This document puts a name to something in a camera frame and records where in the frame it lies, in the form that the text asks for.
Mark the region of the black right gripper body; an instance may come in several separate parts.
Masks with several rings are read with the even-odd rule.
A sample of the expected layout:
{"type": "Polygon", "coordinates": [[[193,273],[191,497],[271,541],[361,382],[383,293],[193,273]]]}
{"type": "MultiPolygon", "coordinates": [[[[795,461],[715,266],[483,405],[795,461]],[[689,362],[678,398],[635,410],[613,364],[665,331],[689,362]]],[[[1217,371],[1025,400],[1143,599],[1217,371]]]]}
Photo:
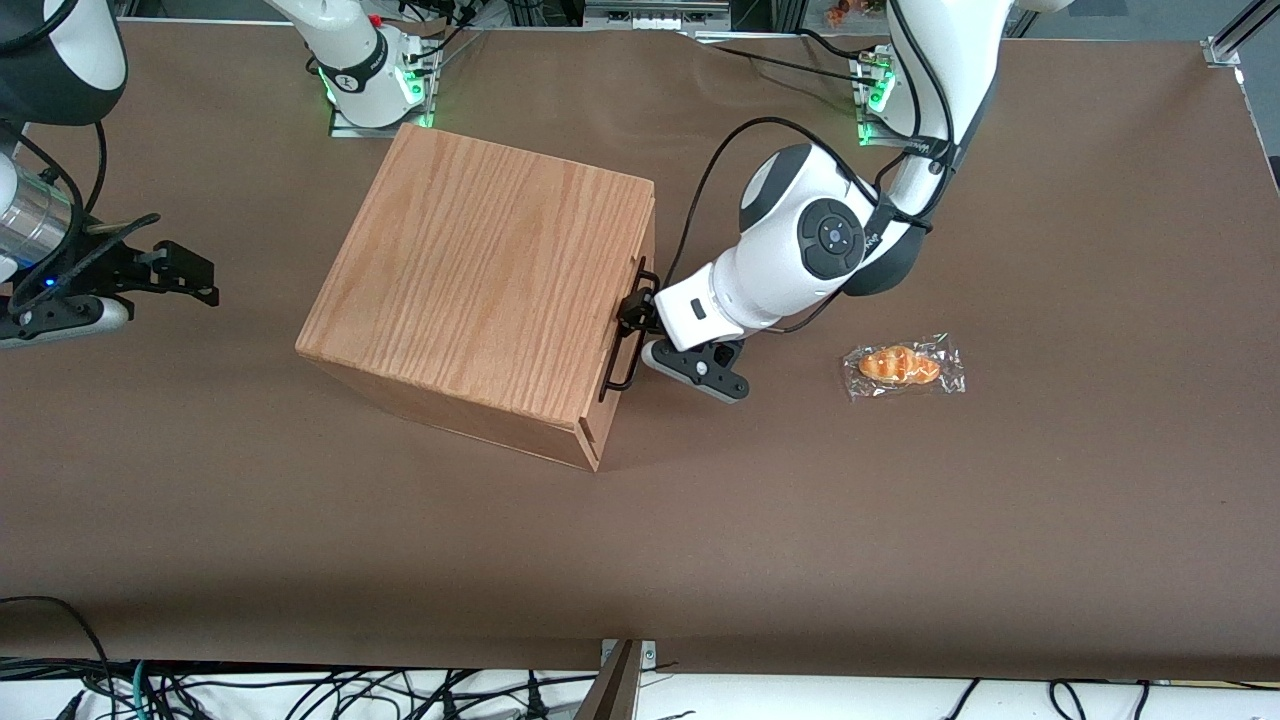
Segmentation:
{"type": "Polygon", "coordinates": [[[50,287],[56,296],[152,291],[152,272],[140,260],[143,254],[125,243],[127,237],[125,232],[77,237],[69,249],[19,269],[9,281],[5,304],[20,306],[50,287]]]}

